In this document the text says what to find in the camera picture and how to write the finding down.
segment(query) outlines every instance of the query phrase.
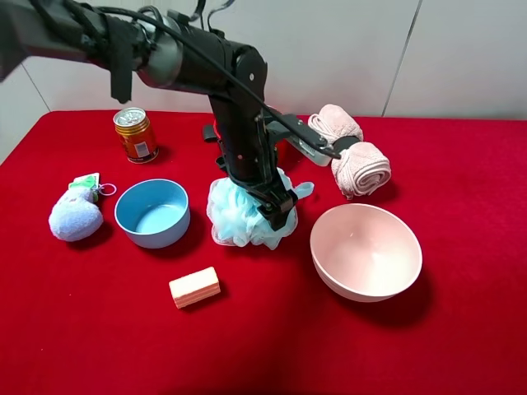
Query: black strap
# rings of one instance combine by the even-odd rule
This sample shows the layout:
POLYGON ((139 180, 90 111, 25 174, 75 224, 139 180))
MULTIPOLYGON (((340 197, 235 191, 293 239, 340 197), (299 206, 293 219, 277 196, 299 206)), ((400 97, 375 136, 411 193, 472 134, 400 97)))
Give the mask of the black strap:
POLYGON ((63 29, 47 12, 46 8, 40 3, 40 0, 30 0, 30 3, 44 21, 45 26, 66 44, 79 48, 86 52, 88 56, 94 53, 94 48, 84 43, 81 37, 72 37, 68 31, 63 29))
POLYGON ((133 41, 137 31, 126 21, 104 17, 110 41, 104 58, 110 70, 111 96, 124 104, 132 99, 133 41))
MULTIPOLYGON (((93 26, 93 24, 84 14, 84 11, 82 10, 82 8, 85 7, 85 5, 84 4, 79 5, 73 0, 64 0, 64 6, 66 7, 68 11, 71 12, 71 14, 73 15, 73 18, 79 23, 79 25, 82 26, 86 35, 95 41, 96 50, 104 53, 107 50, 108 41, 105 40, 105 38, 97 31, 97 29, 93 26)), ((92 11, 91 6, 87 4, 86 6, 87 7, 85 8, 88 8, 90 11, 92 11)))
POLYGON ((359 137, 344 136, 338 138, 333 142, 333 148, 336 152, 342 152, 344 150, 347 150, 353 144, 357 144, 358 142, 361 142, 361 140, 359 140, 359 137))

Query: tag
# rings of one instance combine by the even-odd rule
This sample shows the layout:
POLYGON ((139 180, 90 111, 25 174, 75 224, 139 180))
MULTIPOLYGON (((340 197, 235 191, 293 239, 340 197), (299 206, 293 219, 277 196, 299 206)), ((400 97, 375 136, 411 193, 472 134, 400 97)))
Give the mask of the tag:
POLYGON ((85 187, 93 190, 93 201, 97 202, 99 195, 97 194, 97 189, 99 188, 99 173, 92 173, 83 175, 81 177, 76 177, 72 183, 68 185, 68 189, 75 187, 85 187))

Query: metal can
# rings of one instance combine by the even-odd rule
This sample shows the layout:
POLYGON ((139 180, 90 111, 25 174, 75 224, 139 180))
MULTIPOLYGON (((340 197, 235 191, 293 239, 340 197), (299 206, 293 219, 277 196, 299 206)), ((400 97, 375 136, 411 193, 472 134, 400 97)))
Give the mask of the metal can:
POLYGON ((146 163, 156 158, 159 148, 144 109, 132 107, 120 110, 114 116, 114 125, 128 160, 146 163))

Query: rolled towel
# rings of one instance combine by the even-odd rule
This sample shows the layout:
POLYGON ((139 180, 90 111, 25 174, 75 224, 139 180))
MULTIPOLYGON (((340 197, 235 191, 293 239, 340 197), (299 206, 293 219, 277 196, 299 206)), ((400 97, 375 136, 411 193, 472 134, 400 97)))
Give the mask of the rolled towel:
POLYGON ((358 142, 333 159, 331 170, 338 187, 347 199, 371 195, 386 184, 392 171, 389 160, 370 142, 358 142))
POLYGON ((331 162, 335 181, 347 199, 370 195, 388 182, 389 160, 373 144, 364 142, 361 127, 342 107, 325 105, 318 114, 310 116, 308 125, 329 142, 346 136, 361 140, 341 151, 341 159, 331 162))
POLYGON ((308 120, 308 126, 317 130, 329 142, 340 137, 355 136, 364 141, 364 135, 359 124, 337 105, 325 105, 318 114, 313 114, 308 120))

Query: cable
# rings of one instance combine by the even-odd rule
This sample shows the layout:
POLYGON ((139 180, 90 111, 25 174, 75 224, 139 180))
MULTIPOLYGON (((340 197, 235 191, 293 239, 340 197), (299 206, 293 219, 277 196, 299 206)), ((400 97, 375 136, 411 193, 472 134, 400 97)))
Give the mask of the cable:
POLYGON ((205 30, 205 25, 203 24, 203 10, 205 9, 206 3, 207 3, 207 0, 198 0, 196 9, 194 10, 193 14, 189 18, 190 22, 194 22, 199 18, 199 22, 201 24, 201 30, 205 30))
MULTIPOLYGON (((141 21, 145 21, 147 23, 150 23, 154 25, 156 28, 163 30, 165 33, 167 33, 170 37, 172 37, 174 40, 179 41, 183 45, 185 45, 188 49, 193 51, 195 54, 197 54, 200 58, 207 61, 211 66, 215 67, 227 80, 232 82, 235 86, 240 88, 243 92, 245 92, 247 95, 250 96, 251 99, 253 99, 256 103, 262 106, 262 108, 268 112, 271 117, 276 120, 278 123, 280 123, 283 127, 285 127, 287 130, 289 130, 291 133, 297 135, 302 141, 304 139, 302 138, 302 135, 298 133, 296 130, 294 130, 287 121, 279 114, 275 113, 272 109, 270 109, 265 102, 260 99, 246 84, 244 84, 242 81, 240 81, 238 78, 234 77, 230 72, 228 72, 220 63, 216 62, 213 58, 208 56, 206 53, 204 53, 200 48, 198 48, 194 43, 186 39, 182 34, 179 32, 171 29, 169 26, 166 26, 165 24, 162 24, 155 19, 152 19, 148 16, 145 16, 139 12, 129 11, 125 10, 123 8, 117 8, 117 7, 97 7, 97 10, 100 12, 103 12, 105 14, 116 14, 116 15, 123 15, 128 16, 130 18, 137 18, 141 21)), ((305 141, 305 143, 313 148, 314 150, 325 154, 327 156, 331 156, 333 158, 339 158, 340 155, 333 152, 333 151, 326 151, 324 148, 321 148, 320 146, 317 146, 314 143, 311 143, 310 141, 305 141)))
MULTIPOLYGON (((48 29, 50 29, 53 33, 55 33, 58 37, 60 37, 62 40, 64 40, 68 45, 71 45, 72 47, 78 48, 79 43, 75 41, 68 32, 63 29, 61 26, 58 25, 58 23, 51 17, 50 14, 45 10, 45 8, 40 4, 39 0, 30 0, 31 5, 33 8, 37 11, 37 13, 40 15, 42 20, 44 21, 44 24, 48 29)), ((81 45, 82 50, 86 51, 87 53, 92 53, 92 49, 88 45, 81 45)))
POLYGON ((64 0, 64 6, 70 11, 77 22, 82 25, 88 34, 96 42, 96 47, 102 53, 108 50, 108 41, 102 36, 99 31, 91 24, 86 14, 73 0, 64 0))
POLYGON ((211 16, 214 15, 216 12, 219 12, 219 11, 223 11, 225 10, 226 8, 230 7, 232 5, 232 3, 234 2, 235 0, 227 0, 225 2, 225 4, 222 4, 220 7, 218 8, 214 8, 213 10, 211 10, 208 15, 207 15, 207 26, 208 26, 208 31, 212 31, 212 28, 211 28, 211 16))
MULTIPOLYGON (((140 12, 142 14, 145 14, 147 12, 151 12, 154 15, 154 17, 156 18, 156 21, 158 21, 160 23, 163 23, 163 15, 159 12, 157 7, 154 7, 154 6, 141 7, 141 8, 138 9, 138 12, 140 12)), ((132 22, 135 22, 136 20, 137 20, 137 18, 132 18, 132 22)), ((161 38, 162 35, 163 35, 163 32, 160 29, 156 28, 154 30, 154 42, 156 43, 161 38)))

